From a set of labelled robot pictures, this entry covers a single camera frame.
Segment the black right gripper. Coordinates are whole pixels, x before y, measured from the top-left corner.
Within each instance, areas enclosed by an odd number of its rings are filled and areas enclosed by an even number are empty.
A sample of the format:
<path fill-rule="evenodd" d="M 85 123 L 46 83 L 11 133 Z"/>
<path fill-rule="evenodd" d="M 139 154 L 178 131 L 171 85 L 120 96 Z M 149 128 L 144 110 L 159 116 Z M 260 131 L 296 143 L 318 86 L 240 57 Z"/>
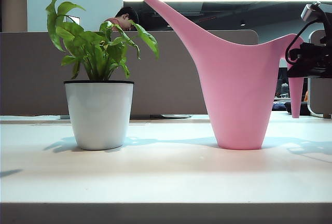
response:
<path fill-rule="evenodd" d="M 331 42 L 323 45 L 303 43 L 288 52 L 288 77 L 331 77 Z"/>

